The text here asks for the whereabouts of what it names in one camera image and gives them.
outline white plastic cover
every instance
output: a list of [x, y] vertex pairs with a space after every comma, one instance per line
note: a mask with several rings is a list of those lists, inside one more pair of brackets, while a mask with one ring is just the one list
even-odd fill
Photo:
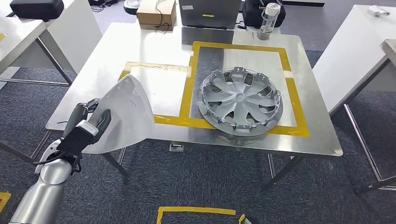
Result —
[[112, 120], [100, 140], [83, 153], [101, 154], [136, 144], [154, 131], [154, 116], [141, 83], [132, 75], [123, 77], [99, 102], [89, 122], [97, 124], [104, 110]]

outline black bag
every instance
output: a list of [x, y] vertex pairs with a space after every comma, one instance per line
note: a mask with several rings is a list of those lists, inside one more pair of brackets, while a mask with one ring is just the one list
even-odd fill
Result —
[[242, 8], [245, 26], [259, 29], [262, 24], [261, 14], [263, 10], [265, 10], [265, 7], [268, 3], [278, 3], [281, 6], [281, 11], [275, 23], [275, 27], [280, 27], [284, 18], [286, 17], [286, 11], [284, 9], [282, 0], [245, 0]]
[[19, 18], [44, 21], [58, 18], [64, 9], [62, 0], [13, 0], [10, 7]]

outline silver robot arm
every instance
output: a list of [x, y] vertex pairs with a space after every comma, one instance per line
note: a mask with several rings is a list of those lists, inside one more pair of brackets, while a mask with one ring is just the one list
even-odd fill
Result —
[[25, 193], [9, 224], [55, 223], [71, 166], [64, 159], [44, 164], [38, 181]]
[[35, 173], [40, 174], [38, 181], [27, 190], [9, 224], [55, 223], [64, 197], [64, 184], [74, 172], [81, 171], [81, 152], [87, 145], [98, 142], [111, 122], [110, 110], [106, 110], [98, 124], [90, 124], [86, 119], [91, 108], [78, 104], [63, 136], [47, 147], [39, 162], [34, 162]]

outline yellow tape outline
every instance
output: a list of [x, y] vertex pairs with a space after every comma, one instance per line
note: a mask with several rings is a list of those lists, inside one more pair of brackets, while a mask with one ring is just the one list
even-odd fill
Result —
[[[197, 69], [199, 50], [201, 47], [277, 52], [281, 59], [282, 69], [285, 71], [285, 73], [291, 73], [289, 59], [287, 57], [286, 49], [284, 49], [284, 48], [195, 41], [192, 44], [192, 56], [190, 58], [189, 66], [187, 68], [187, 76], [186, 76], [186, 81], [185, 81], [185, 85], [184, 85], [184, 91], [183, 91], [183, 97], [182, 97], [182, 102], [181, 102], [181, 106], [180, 106], [179, 117], [155, 114], [154, 120], [157, 124], [216, 129], [211, 124], [209, 124], [209, 122], [207, 122], [205, 119], [190, 118], [192, 91], [193, 91], [193, 87], [194, 87], [195, 72]], [[129, 74], [130, 68], [133, 66], [164, 69], [165, 67], [172, 66], [172, 65], [128, 62], [125, 65], [125, 68], [120, 75], [120, 79], [123, 78], [125, 75]], [[174, 65], [173, 65], [173, 67], [178, 67], [179, 70], [181, 70], [181, 69], [184, 70], [186, 68], [185, 66], [174, 66]], [[310, 133], [309, 133], [308, 125], [305, 120], [304, 111], [303, 111], [303, 108], [300, 103], [300, 98], [298, 96], [297, 87], [296, 87], [296, 83], [294, 82], [294, 78], [285, 77], [285, 80], [286, 80], [286, 86], [287, 86], [287, 89], [289, 92], [291, 106], [293, 109], [294, 118], [296, 120], [297, 126], [276, 125], [274, 128], [269, 130], [267, 133], [268, 134], [291, 135], [291, 136], [298, 136], [298, 137], [309, 137]]]
[[10, 197], [11, 197], [11, 193], [0, 192], [0, 212], [3, 211], [3, 208], [6, 206]]
[[223, 215], [235, 216], [236, 212], [232, 209], [219, 209], [219, 208], [208, 208], [208, 207], [179, 207], [179, 206], [161, 206], [158, 208], [157, 222], [161, 224], [161, 219], [164, 212], [201, 212], [201, 213], [215, 213]]

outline box on table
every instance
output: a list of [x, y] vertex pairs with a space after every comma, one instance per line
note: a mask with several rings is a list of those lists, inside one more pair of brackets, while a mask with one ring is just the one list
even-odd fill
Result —
[[175, 0], [144, 0], [141, 1], [136, 15], [142, 29], [172, 31], [176, 21], [176, 2]]

